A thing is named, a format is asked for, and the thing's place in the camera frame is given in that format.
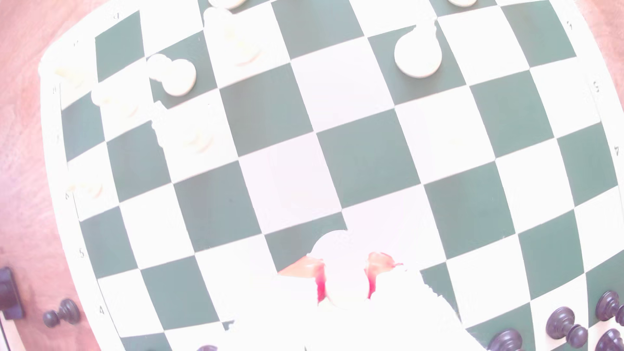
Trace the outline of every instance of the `green square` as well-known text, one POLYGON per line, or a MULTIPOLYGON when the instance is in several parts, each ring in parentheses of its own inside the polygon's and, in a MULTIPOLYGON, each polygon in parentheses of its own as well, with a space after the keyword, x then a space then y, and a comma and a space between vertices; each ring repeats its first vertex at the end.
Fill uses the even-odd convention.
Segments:
POLYGON ((502 6, 530 67, 576 56, 550 1, 502 6))
POLYGON ((165 153, 152 122, 131 129, 107 143, 119 202, 171 182, 165 153))
POLYGON ((275 269, 279 272, 309 254, 316 241, 334 230, 346 230, 343 214, 338 212, 327 217, 298 224, 290 228, 266 234, 275 269))
POLYGON ((239 156, 312 131, 290 63, 221 89, 221 98, 239 156))
POLYGON ((451 283, 451 276, 449 275, 449 269, 446 267, 446 262, 421 270, 421 275, 425 284, 436 294, 442 295, 446 302, 455 310, 457 316, 459 316, 455 290, 453 290, 453 284, 451 283))
POLYGON ((394 61, 394 47, 399 38, 412 31, 414 27, 405 27, 368 38, 395 105, 466 84, 455 55, 437 21, 436 36, 442 49, 440 68, 433 75, 421 79, 409 77, 401 72, 394 61))
POLYGON ((119 206, 80 223, 96 278, 137 268, 119 206))
POLYGON ((165 330, 219 321, 195 256, 146 268, 141 274, 165 330))
POLYGON ((624 296, 622 267, 624 267, 624 251, 620 251, 585 274, 585 278, 587 278, 589 327, 599 322, 596 318, 596 305, 602 294, 612 290, 619 293, 620 296, 624 296))
POLYGON ((173 186, 196 252, 260 234, 238 161, 173 186))
POLYGON ((558 142, 575 206, 618 185, 602 123, 561 137, 558 142))
POLYGON ((583 255, 573 210, 518 237, 531 299, 583 274, 583 255))
POLYGON ((496 6, 495 0, 477 0, 474 5, 469 7, 459 7, 451 4, 449 0, 430 0, 433 10, 438 17, 446 16, 448 14, 455 14, 460 12, 466 12, 476 9, 482 9, 484 7, 496 6))
POLYGON ((496 334, 508 328, 517 330, 522 336, 522 350, 535 351, 533 317, 529 304, 522 305, 515 310, 511 310, 466 330, 468 330, 483 347, 487 347, 496 334))
POLYGON ((139 11, 95 37, 97 81, 101 82, 145 56, 139 11))
POLYGON ((420 184, 394 109, 317 136, 343 208, 420 184))
POLYGON ((159 54, 163 54, 171 60, 185 59, 190 61, 197 70, 197 81, 188 94, 176 97, 167 94, 161 82, 150 79, 154 102, 160 100, 163 106, 170 109, 217 87, 203 31, 171 45, 160 51, 159 54))
POLYGON ((496 157, 553 138, 529 71, 470 87, 496 157))
POLYGON ((515 232, 494 162, 425 184, 425 191, 448 259, 515 232))
POLYGON ((121 338, 125 351, 171 351, 164 333, 121 338))
POLYGON ((291 59, 364 36, 349 0, 272 3, 291 59))
POLYGON ((102 114, 90 92, 61 111, 61 123, 67 161, 104 141, 102 114))

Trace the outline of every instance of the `white pawn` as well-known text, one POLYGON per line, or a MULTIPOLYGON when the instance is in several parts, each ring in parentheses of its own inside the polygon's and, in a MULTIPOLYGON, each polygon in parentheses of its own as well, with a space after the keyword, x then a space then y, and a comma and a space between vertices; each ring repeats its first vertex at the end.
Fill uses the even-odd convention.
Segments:
POLYGON ((221 7, 226 10, 235 9, 241 6, 247 0, 208 0, 208 2, 215 7, 221 7))
POLYGON ((67 186, 66 192, 73 192, 80 199, 96 199, 102 195, 102 182, 96 177, 91 177, 90 181, 81 179, 72 179, 67 186))
POLYGON ((474 5, 474 3, 477 2, 477 0, 449 0, 449 2, 459 7, 470 7, 474 5))
POLYGON ((201 154, 212 145, 214 137, 209 133, 207 119, 192 115, 170 116, 164 107, 156 114, 160 115, 153 118, 152 128, 163 149, 201 154))
POLYGON ((165 92, 171 96, 188 94, 197 82, 197 70, 188 60, 171 61, 163 54, 156 54, 147 60, 151 79, 161 82, 165 92))
POLYGON ((63 78, 74 89, 79 88, 86 77, 85 70, 80 66, 60 65, 54 68, 54 74, 63 78))
POLYGON ((121 119, 134 116, 139 109, 135 93, 123 87, 115 88, 110 87, 110 84, 100 83, 91 91, 91 100, 107 113, 121 119))
POLYGON ((334 230, 322 236, 308 254, 325 263, 325 292, 333 305, 356 309, 366 303, 370 285, 366 257, 353 232, 334 230))
POLYGON ((399 39, 394 48, 394 61, 410 77, 425 78, 434 74, 442 63, 442 49, 433 21, 419 24, 399 39))
POLYGON ((209 7, 203 16, 207 36, 214 38, 230 62, 240 66, 252 62, 260 55, 260 46, 250 39, 251 29, 230 11, 209 7))

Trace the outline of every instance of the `hand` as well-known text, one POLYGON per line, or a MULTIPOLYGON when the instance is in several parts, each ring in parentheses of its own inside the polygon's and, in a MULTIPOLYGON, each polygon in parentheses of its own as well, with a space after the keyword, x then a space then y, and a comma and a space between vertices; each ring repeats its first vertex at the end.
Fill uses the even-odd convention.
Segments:
POLYGON ((379 252, 364 265, 369 299, 342 309, 327 296, 325 263, 303 257, 259 292, 218 351, 484 351, 455 311, 409 270, 379 252))

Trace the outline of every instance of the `chessboard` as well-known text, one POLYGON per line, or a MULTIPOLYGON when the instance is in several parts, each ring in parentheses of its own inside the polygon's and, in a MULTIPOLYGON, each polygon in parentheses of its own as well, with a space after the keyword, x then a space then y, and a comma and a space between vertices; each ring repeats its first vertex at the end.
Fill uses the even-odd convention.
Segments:
POLYGON ((624 294, 624 114, 571 0, 248 0, 233 13, 262 52, 245 65, 211 42, 208 7, 113 0, 40 65, 59 234, 102 350, 214 343, 255 284, 339 229, 419 269, 484 346, 515 328, 526 351, 566 350, 545 333, 560 306, 585 350, 619 328, 594 308, 624 294), (422 13, 442 63, 415 79, 394 47, 422 13), (193 63, 188 94, 149 78, 158 53, 193 63), (140 112, 96 106, 102 83, 140 112), (161 146, 157 114, 205 121, 209 147, 161 146))

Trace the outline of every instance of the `black chess piece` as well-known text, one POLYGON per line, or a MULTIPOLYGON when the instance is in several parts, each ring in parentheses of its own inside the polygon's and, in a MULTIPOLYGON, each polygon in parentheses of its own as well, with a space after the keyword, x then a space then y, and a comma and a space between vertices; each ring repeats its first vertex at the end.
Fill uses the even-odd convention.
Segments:
POLYGON ((624 351, 624 341, 617 329, 609 329, 596 344, 596 351, 624 351))
POLYGON ((487 346, 488 351, 522 351, 522 336, 518 330, 513 328, 505 329, 496 334, 490 345, 487 346))
POLYGON ((61 322, 61 319, 69 324, 80 322, 80 310, 71 299, 61 301, 59 311, 47 311, 43 314, 43 322, 48 328, 54 328, 61 322))
POLYGON ((587 342, 587 328, 574 324, 574 312, 569 307, 559 307, 546 322, 546 334, 553 339, 565 337, 573 348, 580 349, 587 342))
POLYGON ((624 305, 620 305, 620 297, 615 291, 602 294, 596 304, 596 318, 604 321, 615 317, 615 321, 624 326, 624 305))
POLYGON ((0 269, 0 310, 5 319, 24 318, 24 309, 17 292, 17 285, 9 267, 0 269))

